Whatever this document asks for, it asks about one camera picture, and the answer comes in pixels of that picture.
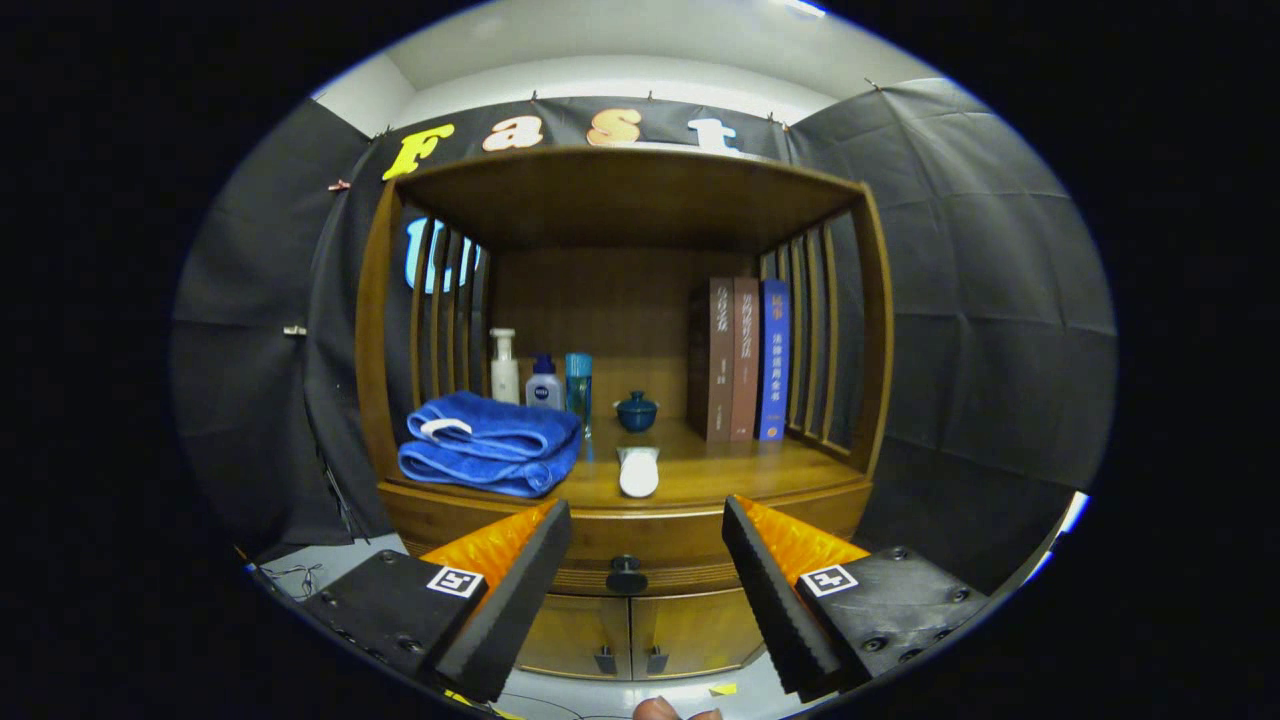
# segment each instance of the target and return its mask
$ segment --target wooden shelf top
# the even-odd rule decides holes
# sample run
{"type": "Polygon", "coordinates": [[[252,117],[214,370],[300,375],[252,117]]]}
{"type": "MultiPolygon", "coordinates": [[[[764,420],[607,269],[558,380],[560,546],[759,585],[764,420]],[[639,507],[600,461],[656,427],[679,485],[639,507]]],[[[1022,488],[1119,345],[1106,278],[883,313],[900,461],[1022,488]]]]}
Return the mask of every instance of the wooden shelf top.
{"type": "Polygon", "coordinates": [[[681,418],[659,419],[645,433],[627,433],[617,418],[596,420],[593,437],[582,441],[573,470],[543,498],[525,500],[461,486],[415,483],[393,478],[408,492],[424,497],[452,496],[484,503],[507,503],[511,510],[545,502],[568,501],[575,514],[593,516],[678,515],[717,511],[732,493],[768,501],[782,495],[803,495],[864,480],[847,462],[786,438],[782,442],[708,443],[681,418]],[[658,489],[644,498],[618,488],[618,447],[657,447],[658,489]]]}
{"type": "Polygon", "coordinates": [[[493,252],[684,247],[759,255],[856,202],[860,183],[772,160],[648,147],[506,150],[394,178],[493,252]]]}

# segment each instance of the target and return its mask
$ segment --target folded towel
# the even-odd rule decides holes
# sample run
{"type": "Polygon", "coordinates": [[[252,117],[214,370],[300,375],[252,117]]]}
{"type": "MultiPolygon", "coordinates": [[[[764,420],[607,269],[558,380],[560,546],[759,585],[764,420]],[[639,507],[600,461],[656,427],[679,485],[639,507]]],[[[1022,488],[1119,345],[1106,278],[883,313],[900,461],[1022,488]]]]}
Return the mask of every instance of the folded towel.
{"type": "Polygon", "coordinates": [[[399,450],[410,479],[539,497],[568,475],[582,445],[577,416],[457,392],[410,415],[399,450]]]}
{"type": "Polygon", "coordinates": [[[462,391],[438,397],[408,416],[408,432],[442,447],[492,460],[532,460],[563,447],[579,432],[572,413],[524,407],[462,391]],[[470,432],[443,427],[429,437],[422,425],[433,420],[461,420],[470,432]]]}

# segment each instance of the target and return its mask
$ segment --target yellow letter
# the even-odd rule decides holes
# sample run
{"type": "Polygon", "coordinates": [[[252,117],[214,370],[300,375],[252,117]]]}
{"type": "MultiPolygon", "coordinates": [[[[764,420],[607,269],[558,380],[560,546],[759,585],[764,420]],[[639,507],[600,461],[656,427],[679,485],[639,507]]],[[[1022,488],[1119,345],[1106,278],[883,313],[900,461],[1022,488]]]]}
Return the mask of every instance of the yellow letter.
{"type": "Polygon", "coordinates": [[[396,156],[392,167],[383,173],[383,179],[388,181],[396,176],[412,173],[417,169],[417,161],[430,155],[442,137],[449,137],[451,135],[453,135],[453,123],[407,136],[401,141],[401,154],[396,156]]]}
{"type": "Polygon", "coordinates": [[[586,141],[591,145],[616,145],[635,142],[640,137],[640,113],[617,108],[600,110],[591,118],[591,129],[586,131],[586,141]]]}
{"type": "Polygon", "coordinates": [[[493,126],[493,135],[484,138],[485,152],[508,147],[529,147],[543,141],[543,119],[538,115],[521,115],[506,119],[493,126]]]}

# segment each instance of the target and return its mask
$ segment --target human hand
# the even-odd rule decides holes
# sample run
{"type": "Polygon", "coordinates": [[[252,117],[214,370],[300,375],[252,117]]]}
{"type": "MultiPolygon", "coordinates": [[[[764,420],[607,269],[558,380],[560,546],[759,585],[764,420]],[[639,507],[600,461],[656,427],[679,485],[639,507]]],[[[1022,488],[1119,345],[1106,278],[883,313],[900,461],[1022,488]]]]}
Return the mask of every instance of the human hand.
{"type": "MultiPolygon", "coordinates": [[[[680,720],[680,714],[676,708],[667,702],[667,698],[658,696],[650,697],[636,706],[635,711],[631,712],[631,720],[680,720]]],[[[721,715],[719,708],[707,710],[691,716],[689,720],[724,720],[721,715]]]]}

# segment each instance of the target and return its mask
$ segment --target white pump bottle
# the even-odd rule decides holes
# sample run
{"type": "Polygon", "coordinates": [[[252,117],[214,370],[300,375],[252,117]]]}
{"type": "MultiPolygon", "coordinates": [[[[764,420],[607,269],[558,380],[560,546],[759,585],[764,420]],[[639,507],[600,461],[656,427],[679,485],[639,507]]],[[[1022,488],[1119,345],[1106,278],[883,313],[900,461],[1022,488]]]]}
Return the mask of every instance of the white pump bottle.
{"type": "Polygon", "coordinates": [[[499,402],[520,405],[520,368],[511,351],[511,338],[516,337],[516,331],[492,328],[489,336],[495,341],[493,363],[489,365],[489,384],[493,389],[493,398],[499,402]]]}

